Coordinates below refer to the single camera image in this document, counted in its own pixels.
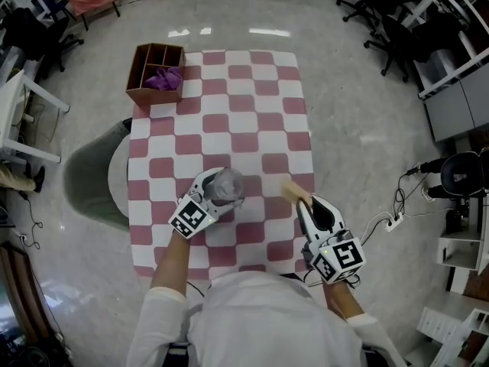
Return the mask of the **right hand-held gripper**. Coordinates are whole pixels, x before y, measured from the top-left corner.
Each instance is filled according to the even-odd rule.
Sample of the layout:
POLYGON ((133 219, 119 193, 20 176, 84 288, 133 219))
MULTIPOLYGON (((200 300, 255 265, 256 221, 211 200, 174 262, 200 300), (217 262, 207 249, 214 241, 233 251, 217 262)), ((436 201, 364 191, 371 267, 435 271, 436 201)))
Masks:
POLYGON ((299 199, 296 212, 306 237, 303 255, 309 267, 315 269, 326 284, 344 281, 358 273, 365 264, 360 239, 343 228, 339 210, 328 200, 312 195, 311 203, 299 199), (318 239, 318 230, 335 232, 318 239))

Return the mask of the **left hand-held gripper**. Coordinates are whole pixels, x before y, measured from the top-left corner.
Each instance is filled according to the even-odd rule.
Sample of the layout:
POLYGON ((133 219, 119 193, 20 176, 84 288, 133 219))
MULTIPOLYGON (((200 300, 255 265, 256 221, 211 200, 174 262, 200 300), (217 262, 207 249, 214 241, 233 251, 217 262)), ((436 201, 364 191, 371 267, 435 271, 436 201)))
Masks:
POLYGON ((206 186, 214 181, 215 175, 220 171, 220 168, 211 168, 199 173, 191 184, 189 195, 185 194, 180 199, 175 212, 170 217, 168 224, 185 239, 191 239, 195 234, 217 222, 215 217, 224 216, 226 213, 240 207, 245 201, 244 198, 213 200, 211 215, 200 203, 197 203, 192 198, 196 194, 204 198, 206 186))

